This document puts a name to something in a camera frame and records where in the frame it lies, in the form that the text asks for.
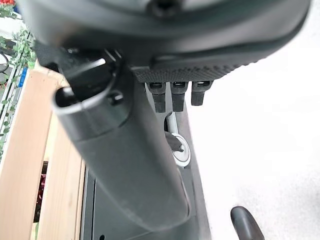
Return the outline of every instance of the black screw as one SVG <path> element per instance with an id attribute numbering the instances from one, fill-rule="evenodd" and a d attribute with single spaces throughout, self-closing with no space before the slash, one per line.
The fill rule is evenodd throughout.
<path id="1" fill-rule="evenodd" d="M 183 0 L 151 0 L 147 10 L 157 18 L 171 18 L 182 10 L 182 2 Z"/>

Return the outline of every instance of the black lever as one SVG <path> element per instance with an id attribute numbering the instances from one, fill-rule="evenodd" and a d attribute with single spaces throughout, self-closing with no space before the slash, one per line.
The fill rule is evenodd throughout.
<path id="1" fill-rule="evenodd" d="M 231 220 L 239 240 L 265 240 L 256 220 L 245 207 L 234 207 Z"/>

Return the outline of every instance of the green leaves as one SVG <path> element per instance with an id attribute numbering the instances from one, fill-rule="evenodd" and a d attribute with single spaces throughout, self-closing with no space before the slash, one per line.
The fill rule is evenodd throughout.
<path id="1" fill-rule="evenodd" d="M 0 36 L 0 47 L 3 49 L 7 49 L 6 39 L 3 36 Z"/>
<path id="2" fill-rule="evenodd" d="M 33 50 L 35 44 L 33 36 L 29 37 L 29 31 L 21 28 L 19 32 L 13 35 L 13 39 L 16 41 L 16 45 L 12 48 L 15 54 L 11 61 L 16 64 L 21 64 L 23 67 L 28 66 L 33 68 L 37 58 Z"/>
<path id="3" fill-rule="evenodd" d="M 17 15 L 14 12 L 14 6 L 12 4 L 0 3 L 0 18 L 16 19 Z"/>

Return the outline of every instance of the wooden panel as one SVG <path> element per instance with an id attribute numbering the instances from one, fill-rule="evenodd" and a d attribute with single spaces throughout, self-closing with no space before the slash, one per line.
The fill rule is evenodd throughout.
<path id="1" fill-rule="evenodd" d="M 80 182 L 79 182 L 78 206 L 77 206 L 77 212 L 76 212 L 75 240 L 79 240 L 80 239 L 81 220 L 82 220 L 82 204 L 83 204 L 83 198 L 84 198 L 85 174 L 86 174 L 86 165 L 85 165 L 85 162 L 82 161 L 81 172 L 80 172 Z"/>
<path id="2" fill-rule="evenodd" d="M 83 163 L 63 127 L 58 124 L 46 175 L 38 240 L 75 240 L 82 204 Z"/>
<path id="3" fill-rule="evenodd" d="M 0 164 L 0 239 L 29 240 L 51 119 L 54 78 L 31 71 Z"/>

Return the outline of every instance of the black cable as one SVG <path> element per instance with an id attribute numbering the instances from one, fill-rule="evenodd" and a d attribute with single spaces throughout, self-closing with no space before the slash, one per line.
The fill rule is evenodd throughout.
<path id="1" fill-rule="evenodd" d="M 3 56 L 6 61 L 6 63 L 0 63 L 0 73 L 4 73 L 9 68 L 9 59 L 2 52 L 0 52 L 0 56 Z"/>

